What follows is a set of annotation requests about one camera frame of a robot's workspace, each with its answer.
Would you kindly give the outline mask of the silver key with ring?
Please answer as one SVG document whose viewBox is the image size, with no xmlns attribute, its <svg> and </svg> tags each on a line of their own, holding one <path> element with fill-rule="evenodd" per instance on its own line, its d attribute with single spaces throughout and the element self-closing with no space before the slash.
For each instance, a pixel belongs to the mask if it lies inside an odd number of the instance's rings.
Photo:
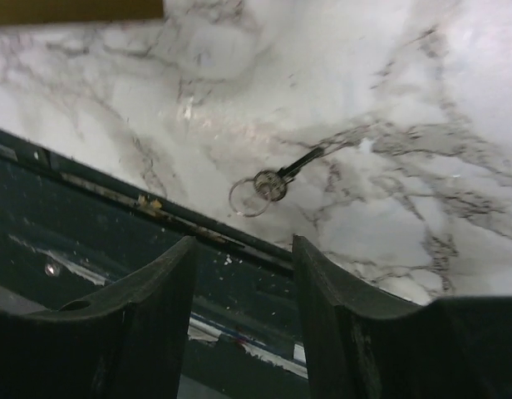
<svg viewBox="0 0 512 399">
<path fill-rule="evenodd" d="M 237 215 L 252 219 L 265 213 L 272 203 L 283 200 L 288 193 L 288 185 L 293 182 L 301 169 L 314 160 L 321 158 L 325 154 L 325 149 L 321 146 L 313 147 L 306 155 L 294 161 L 291 165 L 284 166 L 278 170 L 263 169 L 254 177 L 243 178 L 235 182 L 229 190 L 229 206 Z M 252 185 L 254 196 L 265 200 L 265 205 L 253 212 L 249 213 L 237 208 L 233 202 L 234 191 L 246 183 Z"/>
</svg>

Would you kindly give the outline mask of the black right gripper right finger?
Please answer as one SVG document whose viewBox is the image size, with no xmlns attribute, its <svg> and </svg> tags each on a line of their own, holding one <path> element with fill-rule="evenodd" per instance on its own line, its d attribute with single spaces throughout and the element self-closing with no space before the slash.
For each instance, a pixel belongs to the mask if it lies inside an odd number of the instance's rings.
<svg viewBox="0 0 512 399">
<path fill-rule="evenodd" d="M 293 240 L 314 398 L 512 398 L 512 297 L 421 306 Z"/>
</svg>

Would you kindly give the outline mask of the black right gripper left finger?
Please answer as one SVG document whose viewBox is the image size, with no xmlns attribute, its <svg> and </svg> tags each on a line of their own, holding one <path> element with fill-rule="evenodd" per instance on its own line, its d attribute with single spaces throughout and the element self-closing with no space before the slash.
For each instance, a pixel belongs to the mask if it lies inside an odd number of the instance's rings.
<svg viewBox="0 0 512 399">
<path fill-rule="evenodd" d="M 0 310 L 0 398 L 174 398 L 196 241 L 57 310 Z"/>
</svg>

